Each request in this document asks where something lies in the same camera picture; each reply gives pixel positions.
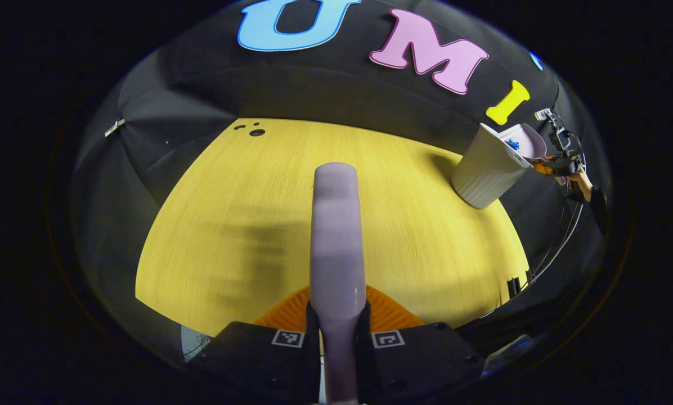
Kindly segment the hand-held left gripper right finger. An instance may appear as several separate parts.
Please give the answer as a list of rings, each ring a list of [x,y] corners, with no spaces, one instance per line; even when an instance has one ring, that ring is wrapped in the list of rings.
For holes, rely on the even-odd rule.
[[[358,318],[358,400],[365,404],[458,404],[480,379],[480,355],[447,323],[424,323],[375,287]]]

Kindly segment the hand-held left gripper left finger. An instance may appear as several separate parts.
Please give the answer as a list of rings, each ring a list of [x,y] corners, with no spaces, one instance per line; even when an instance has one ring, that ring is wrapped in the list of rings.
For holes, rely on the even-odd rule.
[[[218,404],[313,404],[320,394],[320,332],[308,287],[251,323],[231,321],[187,364]]]

